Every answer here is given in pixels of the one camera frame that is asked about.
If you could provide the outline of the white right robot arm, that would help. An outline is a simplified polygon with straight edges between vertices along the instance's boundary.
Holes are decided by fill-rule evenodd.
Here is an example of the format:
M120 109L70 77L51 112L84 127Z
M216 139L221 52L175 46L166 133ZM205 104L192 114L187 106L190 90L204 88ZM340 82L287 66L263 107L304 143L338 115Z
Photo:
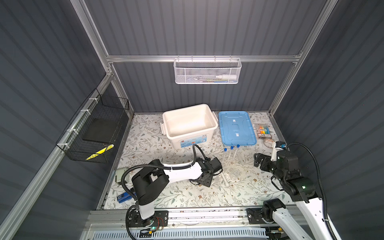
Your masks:
M303 214L316 240L340 240L328 214L325 194L317 191L315 184L302 176L298 157L283 148L273 149L271 156L254 154L254 166L272 174L281 190L287 193ZM264 201L261 219L267 224L278 224L292 240L310 240L311 237L292 217L280 199Z

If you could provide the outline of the white plastic storage box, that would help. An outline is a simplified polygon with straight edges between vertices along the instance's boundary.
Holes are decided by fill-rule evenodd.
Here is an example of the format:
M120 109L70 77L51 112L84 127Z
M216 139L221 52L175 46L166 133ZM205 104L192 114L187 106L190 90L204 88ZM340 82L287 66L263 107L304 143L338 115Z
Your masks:
M162 134L175 150L211 141L219 120L207 104L167 111L162 114Z

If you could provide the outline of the clear test tube rack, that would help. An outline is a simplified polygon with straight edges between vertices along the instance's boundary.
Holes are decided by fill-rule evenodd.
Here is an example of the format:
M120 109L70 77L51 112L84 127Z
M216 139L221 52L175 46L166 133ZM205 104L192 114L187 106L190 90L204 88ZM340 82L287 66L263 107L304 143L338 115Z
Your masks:
M227 162L225 164L222 163L224 172L227 173L228 176L229 176L229 170L231 170L231 169L239 169L240 171L242 171L243 159L242 159L240 152L241 151L239 150L237 153L237 159L236 160L232 159L231 161L229 161L227 158Z

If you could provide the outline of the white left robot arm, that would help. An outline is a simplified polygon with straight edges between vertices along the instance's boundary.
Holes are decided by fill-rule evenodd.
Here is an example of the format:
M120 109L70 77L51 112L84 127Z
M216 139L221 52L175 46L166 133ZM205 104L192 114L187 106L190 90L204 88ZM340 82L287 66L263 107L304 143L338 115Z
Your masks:
M154 201L169 184L189 181L193 185L210 187L213 177L222 171L218 158L197 158L194 164L177 165L151 161L131 178L142 220L151 219L155 215Z

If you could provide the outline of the small clear glass beaker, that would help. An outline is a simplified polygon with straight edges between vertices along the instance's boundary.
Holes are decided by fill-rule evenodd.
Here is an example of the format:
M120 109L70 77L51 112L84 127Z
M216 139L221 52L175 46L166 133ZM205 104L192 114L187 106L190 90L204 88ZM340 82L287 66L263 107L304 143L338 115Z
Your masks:
M236 180L241 176L241 171L239 169L231 169L229 170L229 176L232 180Z

